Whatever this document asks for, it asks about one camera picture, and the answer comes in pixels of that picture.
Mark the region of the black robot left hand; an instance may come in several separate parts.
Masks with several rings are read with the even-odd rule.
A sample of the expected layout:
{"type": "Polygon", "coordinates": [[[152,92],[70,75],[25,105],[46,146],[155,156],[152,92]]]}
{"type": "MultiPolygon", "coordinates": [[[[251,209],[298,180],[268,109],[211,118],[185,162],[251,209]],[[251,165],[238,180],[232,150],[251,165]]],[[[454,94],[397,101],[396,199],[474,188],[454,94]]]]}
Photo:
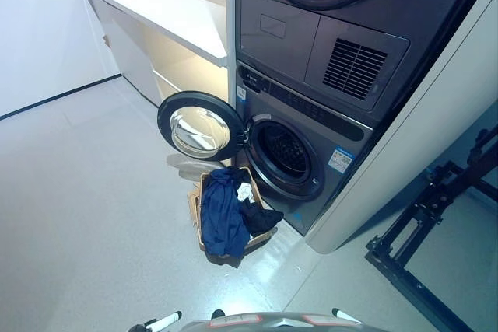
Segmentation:
{"type": "Polygon", "coordinates": [[[128,332],[160,332],[167,329],[171,324],[176,323],[182,317],[180,310],[160,319],[153,319],[142,324],[132,326],[128,332]]]}

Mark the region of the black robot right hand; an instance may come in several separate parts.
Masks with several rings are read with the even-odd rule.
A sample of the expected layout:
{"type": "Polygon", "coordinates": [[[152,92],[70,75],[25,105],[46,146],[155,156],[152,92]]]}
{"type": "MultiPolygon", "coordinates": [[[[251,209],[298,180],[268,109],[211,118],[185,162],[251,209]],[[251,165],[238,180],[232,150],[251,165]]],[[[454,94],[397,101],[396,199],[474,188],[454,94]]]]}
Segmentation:
{"type": "Polygon", "coordinates": [[[355,317],[341,311],[338,308],[333,308],[331,313],[334,317],[339,318],[341,320],[348,320],[348,321],[353,322],[353,323],[362,324],[362,322],[360,320],[358,320],[355,317]]]}

